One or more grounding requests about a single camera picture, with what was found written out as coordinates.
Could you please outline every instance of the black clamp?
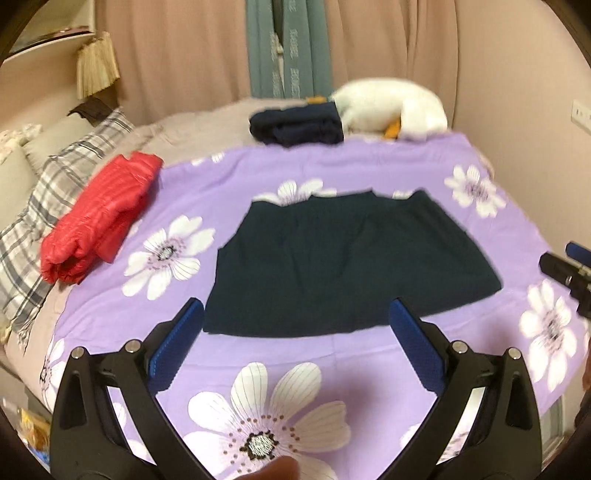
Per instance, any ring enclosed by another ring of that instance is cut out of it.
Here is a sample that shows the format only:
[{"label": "black clamp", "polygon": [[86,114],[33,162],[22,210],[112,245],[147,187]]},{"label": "black clamp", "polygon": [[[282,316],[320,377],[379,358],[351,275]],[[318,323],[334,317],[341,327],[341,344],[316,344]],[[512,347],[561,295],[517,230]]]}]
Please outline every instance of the black clamp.
[{"label": "black clamp", "polygon": [[[51,427],[51,473],[57,480],[213,480],[155,399],[168,388],[203,324],[190,299],[146,340],[118,352],[72,351]],[[521,352],[473,352],[392,302],[394,333],[426,389],[437,400],[406,448],[379,480],[532,480],[542,463],[541,433]],[[156,465],[135,457],[117,422],[107,387],[118,387]],[[486,387],[478,415],[457,457],[437,465],[474,388]]]},{"label": "black clamp", "polygon": [[540,257],[540,270],[570,289],[579,302],[577,313],[591,319],[591,251],[574,242],[566,246],[568,259],[546,252]]}]

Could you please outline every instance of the hand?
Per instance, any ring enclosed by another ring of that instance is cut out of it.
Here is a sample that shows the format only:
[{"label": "hand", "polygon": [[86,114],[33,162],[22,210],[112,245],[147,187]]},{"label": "hand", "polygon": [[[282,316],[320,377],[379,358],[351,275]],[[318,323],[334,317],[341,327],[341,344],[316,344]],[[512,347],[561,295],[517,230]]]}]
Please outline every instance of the hand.
[{"label": "hand", "polygon": [[279,457],[258,472],[239,476],[236,480],[299,480],[300,467],[292,457]]}]

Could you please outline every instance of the red puffer jacket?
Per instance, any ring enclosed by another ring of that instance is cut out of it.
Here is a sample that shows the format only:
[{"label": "red puffer jacket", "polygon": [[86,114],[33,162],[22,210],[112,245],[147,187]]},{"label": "red puffer jacket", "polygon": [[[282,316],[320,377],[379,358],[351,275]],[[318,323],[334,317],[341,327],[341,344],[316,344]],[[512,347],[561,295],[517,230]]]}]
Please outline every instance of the red puffer jacket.
[{"label": "red puffer jacket", "polygon": [[129,227],[146,208],[148,190],[162,167],[156,155],[115,157],[82,191],[41,244],[41,275],[80,283],[99,260],[112,263]]}]

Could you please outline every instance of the teal curtain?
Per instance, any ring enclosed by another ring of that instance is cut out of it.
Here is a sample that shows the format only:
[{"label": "teal curtain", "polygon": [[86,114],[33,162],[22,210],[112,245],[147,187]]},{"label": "teal curtain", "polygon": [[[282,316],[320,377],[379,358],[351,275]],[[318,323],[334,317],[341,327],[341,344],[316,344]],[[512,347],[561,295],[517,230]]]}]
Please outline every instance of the teal curtain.
[{"label": "teal curtain", "polygon": [[305,98],[332,93],[326,14],[322,0],[283,0],[285,89],[279,75],[271,0],[246,0],[252,96]]},{"label": "teal curtain", "polygon": [[284,98],[271,0],[246,0],[246,33],[251,95],[255,98]]},{"label": "teal curtain", "polygon": [[332,73],[323,0],[284,0],[285,96],[332,93]]}]

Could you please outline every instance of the metal rivet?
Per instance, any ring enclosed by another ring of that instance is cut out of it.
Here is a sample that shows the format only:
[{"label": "metal rivet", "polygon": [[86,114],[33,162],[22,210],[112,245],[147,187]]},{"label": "metal rivet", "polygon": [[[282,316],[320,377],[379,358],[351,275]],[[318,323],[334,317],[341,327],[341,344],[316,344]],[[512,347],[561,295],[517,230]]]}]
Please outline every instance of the metal rivet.
[{"label": "metal rivet", "polygon": [[139,340],[130,340],[125,344],[125,351],[129,353],[137,352],[142,346],[142,342]]},{"label": "metal rivet", "polygon": [[509,348],[509,356],[513,360],[519,360],[521,358],[521,352],[519,351],[518,348],[515,348],[514,346],[512,346],[511,348]]},{"label": "metal rivet", "polygon": [[82,355],[84,355],[84,349],[81,346],[77,346],[76,348],[74,348],[72,350],[72,358],[80,358]]},{"label": "metal rivet", "polygon": [[466,342],[462,342],[461,340],[456,340],[453,342],[452,348],[456,353],[466,353],[468,351],[468,345]]}]

